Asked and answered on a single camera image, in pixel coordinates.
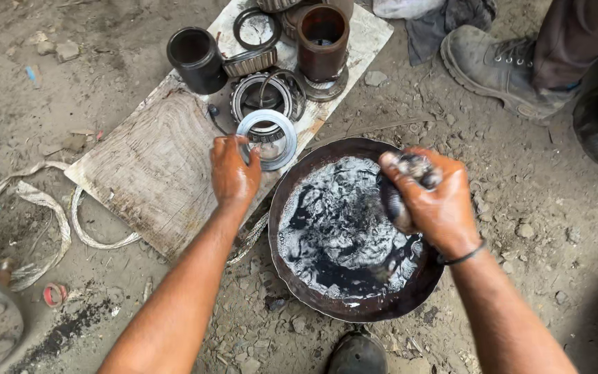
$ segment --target dirt ground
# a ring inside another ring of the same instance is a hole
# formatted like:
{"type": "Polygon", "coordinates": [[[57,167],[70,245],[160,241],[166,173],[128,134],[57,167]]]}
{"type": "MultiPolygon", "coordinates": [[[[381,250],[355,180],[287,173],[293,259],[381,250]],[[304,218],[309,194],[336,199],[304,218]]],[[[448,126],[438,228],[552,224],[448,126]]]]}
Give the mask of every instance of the dirt ground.
{"type": "MultiPolygon", "coordinates": [[[[170,71],[168,37],[182,26],[206,28],[226,3],[0,0],[0,179],[43,159],[79,159],[94,146],[93,137],[79,152],[43,153],[73,130],[104,130],[107,137],[170,71]],[[78,43],[79,57],[58,63],[53,55],[40,56],[30,42],[37,31],[54,43],[78,43]],[[33,65],[40,71],[40,89],[25,73],[33,65]]],[[[507,38],[537,31],[549,3],[500,0],[492,33],[507,38]]],[[[370,9],[370,3],[362,5],[370,9]]],[[[579,370],[598,373],[598,165],[571,130],[574,104],[544,121],[519,119],[499,101],[461,88],[439,57],[412,68],[403,22],[391,23],[394,34],[369,68],[389,80],[378,88],[360,79],[318,137],[409,116],[455,120],[365,135],[399,146],[434,146],[466,163],[481,213],[478,225],[492,252],[579,370]],[[534,233],[519,237],[519,224],[530,225],[534,233]]],[[[60,171],[41,171],[25,180],[68,207],[74,185],[60,171]]],[[[83,227],[96,240],[115,242],[131,232],[88,196],[80,209],[83,227]]],[[[0,258],[23,258],[49,218],[46,208],[2,194],[0,258]]],[[[57,246],[54,220],[31,259],[57,246]]],[[[157,285],[170,267],[144,243],[95,250],[73,234],[62,262],[19,294],[25,339],[0,372],[94,372],[143,303],[147,278],[157,285]],[[52,310],[38,302],[46,282],[87,296],[52,310]]],[[[247,257],[225,270],[193,372],[239,373],[238,365],[253,358],[261,363],[259,373],[320,373],[339,337],[351,328],[291,296],[276,277],[265,232],[247,257]],[[267,311],[265,295],[289,302],[280,311],[267,311]]],[[[386,345],[392,373],[480,372],[447,271],[425,304],[370,328],[386,345]],[[412,349],[411,339],[422,353],[412,349]]]]}

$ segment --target plywood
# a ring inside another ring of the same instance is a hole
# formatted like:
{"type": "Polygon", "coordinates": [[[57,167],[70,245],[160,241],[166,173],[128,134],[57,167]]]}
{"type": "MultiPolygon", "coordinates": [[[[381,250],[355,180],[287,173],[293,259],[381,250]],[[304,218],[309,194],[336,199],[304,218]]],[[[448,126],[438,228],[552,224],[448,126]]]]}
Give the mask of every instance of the plywood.
{"type": "MultiPolygon", "coordinates": [[[[231,29],[236,16],[247,7],[245,0],[232,0],[208,29],[214,36],[220,32],[219,47],[226,56],[243,51],[231,29]]],[[[391,25],[354,6],[347,62],[350,80],[344,94],[328,103],[308,103],[303,117],[295,123],[298,138],[295,158],[278,171],[263,173],[260,191],[248,215],[296,161],[392,32],[391,25]]],[[[260,38],[264,40],[270,29],[245,27],[242,34],[245,41],[255,43],[260,38]]],[[[279,42],[277,48],[278,66],[293,69],[294,46],[279,42]]],[[[207,115],[207,103],[220,108],[219,127],[232,132],[235,124],[228,115],[227,103],[230,92],[227,85],[210,96],[195,95],[172,71],[103,143],[65,174],[121,217],[157,251],[176,259],[217,205],[211,189],[209,149],[213,138],[221,132],[207,115]]]]}

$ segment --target work boot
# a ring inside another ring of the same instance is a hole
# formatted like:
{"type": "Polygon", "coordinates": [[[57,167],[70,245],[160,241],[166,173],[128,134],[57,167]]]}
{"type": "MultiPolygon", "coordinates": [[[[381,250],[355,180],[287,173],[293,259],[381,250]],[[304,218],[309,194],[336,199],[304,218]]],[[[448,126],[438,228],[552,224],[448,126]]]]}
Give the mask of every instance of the work boot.
{"type": "Polygon", "coordinates": [[[387,354],[370,332],[351,331],[338,342],[327,374],[387,374],[387,354]]]}
{"type": "Polygon", "coordinates": [[[574,89],[535,89],[532,60],[536,41],[529,37],[500,41],[465,25],[442,40],[447,69],[466,89],[501,99],[511,113],[540,119],[557,112],[575,95],[574,89]]]}

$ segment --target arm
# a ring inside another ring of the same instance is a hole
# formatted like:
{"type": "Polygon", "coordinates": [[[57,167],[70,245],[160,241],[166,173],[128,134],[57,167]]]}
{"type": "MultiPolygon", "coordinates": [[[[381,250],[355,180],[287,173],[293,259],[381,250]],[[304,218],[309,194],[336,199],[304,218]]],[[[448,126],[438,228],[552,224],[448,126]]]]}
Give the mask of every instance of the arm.
{"type": "Polygon", "coordinates": [[[245,142],[234,136],[214,140],[211,179],[218,208],[119,336],[99,373],[190,373],[227,255],[260,184],[259,149],[246,166],[238,150],[245,142]]]}
{"type": "MultiPolygon", "coordinates": [[[[406,151],[425,155],[443,170],[444,179],[434,191],[400,174],[392,154],[383,154],[379,164],[400,190],[413,222],[427,240],[446,259],[467,255],[482,241],[474,223],[464,165],[426,149],[406,151]]],[[[484,373],[576,374],[561,347],[487,250],[453,265],[451,271],[484,373]]]]}

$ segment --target brown pants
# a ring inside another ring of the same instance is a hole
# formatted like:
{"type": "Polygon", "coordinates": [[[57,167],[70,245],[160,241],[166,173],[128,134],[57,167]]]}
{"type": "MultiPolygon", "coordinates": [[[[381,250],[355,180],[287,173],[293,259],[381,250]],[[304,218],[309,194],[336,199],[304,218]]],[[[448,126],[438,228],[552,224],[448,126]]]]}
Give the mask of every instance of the brown pants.
{"type": "Polygon", "coordinates": [[[577,82],[597,59],[598,0],[553,0],[534,49],[534,86],[577,82]]]}

